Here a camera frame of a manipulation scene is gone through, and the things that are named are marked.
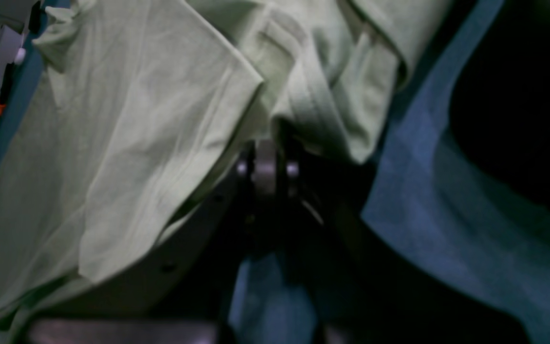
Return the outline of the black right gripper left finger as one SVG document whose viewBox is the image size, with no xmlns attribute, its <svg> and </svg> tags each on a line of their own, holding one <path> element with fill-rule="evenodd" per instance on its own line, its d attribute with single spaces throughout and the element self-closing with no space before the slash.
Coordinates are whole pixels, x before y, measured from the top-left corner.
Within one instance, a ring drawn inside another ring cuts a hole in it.
<svg viewBox="0 0 550 344">
<path fill-rule="evenodd" d="M 173 236 L 130 268 L 27 326 L 29 344 L 234 344 L 226 322 L 247 249 L 255 143 Z"/>
</svg>

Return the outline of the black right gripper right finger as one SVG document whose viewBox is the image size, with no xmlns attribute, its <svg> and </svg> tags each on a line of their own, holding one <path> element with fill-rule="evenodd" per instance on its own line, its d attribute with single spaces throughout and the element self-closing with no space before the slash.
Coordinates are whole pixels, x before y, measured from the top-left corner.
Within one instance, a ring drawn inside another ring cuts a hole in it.
<svg viewBox="0 0 550 344">
<path fill-rule="evenodd" d="M 310 154 L 282 124 L 280 157 L 295 216 L 286 241 L 318 322 L 314 344 L 528 344 L 521 322 L 423 272 L 362 220 L 375 167 Z"/>
</svg>

